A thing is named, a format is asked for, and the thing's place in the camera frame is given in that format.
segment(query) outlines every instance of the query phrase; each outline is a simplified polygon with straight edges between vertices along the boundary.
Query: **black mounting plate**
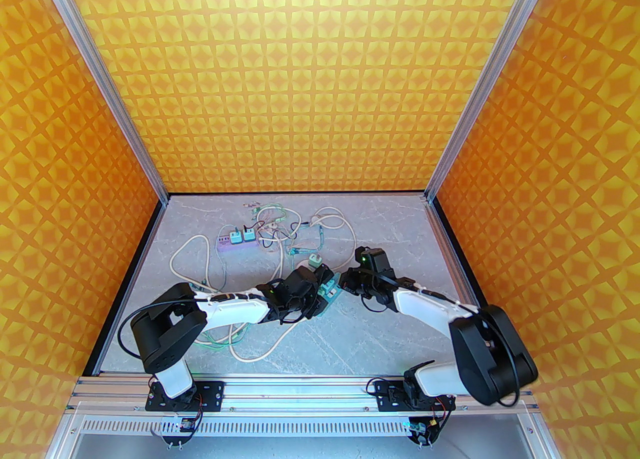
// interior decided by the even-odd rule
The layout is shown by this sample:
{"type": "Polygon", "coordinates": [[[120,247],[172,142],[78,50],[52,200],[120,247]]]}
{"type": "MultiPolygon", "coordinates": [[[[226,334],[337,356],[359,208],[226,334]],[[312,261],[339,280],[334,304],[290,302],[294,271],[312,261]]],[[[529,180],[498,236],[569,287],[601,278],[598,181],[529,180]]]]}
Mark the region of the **black mounting plate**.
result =
{"type": "Polygon", "coordinates": [[[441,395],[439,397],[423,397],[417,406],[409,405],[409,398],[405,392],[402,379],[397,381],[375,381],[373,391],[369,394],[375,397],[377,410],[380,413],[398,413],[406,411],[453,411],[456,408],[456,398],[441,395]]]}
{"type": "Polygon", "coordinates": [[[222,408],[222,400],[225,397],[225,384],[222,381],[194,381],[196,393],[188,403],[175,404],[165,394],[162,384],[151,384],[149,395],[146,397],[146,411],[170,411],[198,413],[202,397],[202,413],[219,413],[222,408]]]}

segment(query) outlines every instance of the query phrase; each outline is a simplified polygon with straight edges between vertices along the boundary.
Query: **purple power strip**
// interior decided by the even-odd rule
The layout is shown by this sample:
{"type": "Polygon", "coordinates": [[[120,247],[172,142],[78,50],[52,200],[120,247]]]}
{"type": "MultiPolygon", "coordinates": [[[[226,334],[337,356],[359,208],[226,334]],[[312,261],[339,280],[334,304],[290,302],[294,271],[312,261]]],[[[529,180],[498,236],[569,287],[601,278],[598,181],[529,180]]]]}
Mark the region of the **purple power strip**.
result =
{"type": "Polygon", "coordinates": [[[251,242],[240,242],[240,244],[231,244],[231,238],[229,238],[229,235],[218,237],[217,239],[217,250],[220,251],[220,253],[226,253],[227,251],[247,251],[257,247],[257,240],[252,240],[251,242]]]}

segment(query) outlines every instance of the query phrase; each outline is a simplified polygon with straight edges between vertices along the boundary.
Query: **gray marble floor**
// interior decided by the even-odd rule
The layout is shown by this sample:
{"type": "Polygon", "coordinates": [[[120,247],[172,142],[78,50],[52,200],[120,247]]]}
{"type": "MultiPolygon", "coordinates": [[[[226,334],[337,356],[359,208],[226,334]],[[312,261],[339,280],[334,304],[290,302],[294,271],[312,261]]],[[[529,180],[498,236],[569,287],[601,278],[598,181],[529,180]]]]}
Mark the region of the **gray marble floor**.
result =
{"type": "MultiPolygon", "coordinates": [[[[408,276],[433,290],[450,296],[455,288],[430,228],[419,193],[388,194],[237,194],[214,196],[174,196],[167,207],[150,251],[126,302],[125,315],[153,301],[179,281],[169,270],[169,258],[192,235],[209,237],[212,247],[220,227],[226,223],[241,226],[251,222],[251,210],[243,204],[281,203],[308,219],[323,206],[342,210],[352,224],[358,245],[382,247],[397,276],[408,276]]],[[[301,233],[307,244],[318,241],[314,230],[301,233]]],[[[320,253],[330,267],[342,263],[352,253],[350,231],[326,229],[320,253]]],[[[246,290],[270,278],[279,260],[275,247],[222,253],[228,281],[225,292],[246,290]]],[[[194,240],[174,262],[185,276],[203,279],[205,244],[194,240]]],[[[285,262],[285,275],[291,267],[285,262]]],[[[222,283],[222,268],[211,255],[210,279],[222,283]]],[[[265,352],[284,331],[277,322],[252,326],[236,346],[240,356],[253,357],[265,352]]],[[[135,348],[127,325],[123,341],[135,348]]],[[[367,311],[358,297],[342,293],[329,310],[318,318],[302,322],[265,360],[240,363],[228,350],[212,351],[197,344],[186,354],[194,373],[289,373],[314,375],[391,375],[426,361],[453,358],[446,339],[411,317],[386,311],[367,311]]],[[[126,355],[112,340],[102,363],[105,372],[142,372],[142,363],[126,355]]]]}

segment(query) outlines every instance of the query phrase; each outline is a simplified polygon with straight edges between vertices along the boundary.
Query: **patterned backdrop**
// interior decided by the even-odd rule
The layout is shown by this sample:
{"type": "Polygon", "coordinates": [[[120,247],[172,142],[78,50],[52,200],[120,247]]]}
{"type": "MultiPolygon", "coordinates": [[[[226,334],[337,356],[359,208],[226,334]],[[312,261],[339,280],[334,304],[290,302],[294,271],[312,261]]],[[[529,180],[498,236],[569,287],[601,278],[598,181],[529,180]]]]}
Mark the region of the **patterned backdrop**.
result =
{"type": "Polygon", "coordinates": [[[424,189],[514,0],[76,0],[172,192],[424,189]]]}
{"type": "Polygon", "coordinates": [[[568,458],[640,457],[640,0],[541,0],[438,198],[568,458]]]}
{"type": "Polygon", "coordinates": [[[51,0],[1,0],[0,456],[39,458],[156,196],[51,0]]]}

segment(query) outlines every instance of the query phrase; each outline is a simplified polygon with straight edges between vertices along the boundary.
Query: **yellow patterned wall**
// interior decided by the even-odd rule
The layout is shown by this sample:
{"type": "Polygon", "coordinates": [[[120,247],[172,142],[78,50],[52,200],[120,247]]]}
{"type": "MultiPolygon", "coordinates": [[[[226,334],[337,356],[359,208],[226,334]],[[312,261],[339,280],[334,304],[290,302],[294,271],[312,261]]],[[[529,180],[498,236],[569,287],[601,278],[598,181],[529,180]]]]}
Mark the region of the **yellow patterned wall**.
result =
{"type": "Polygon", "coordinates": [[[541,0],[438,198],[568,458],[640,457],[640,0],[541,0]]]}
{"type": "Polygon", "coordinates": [[[171,192],[424,189],[514,0],[76,0],[171,192]]]}
{"type": "Polygon", "coordinates": [[[0,455],[39,458],[156,196],[51,0],[0,1],[0,455]]]}

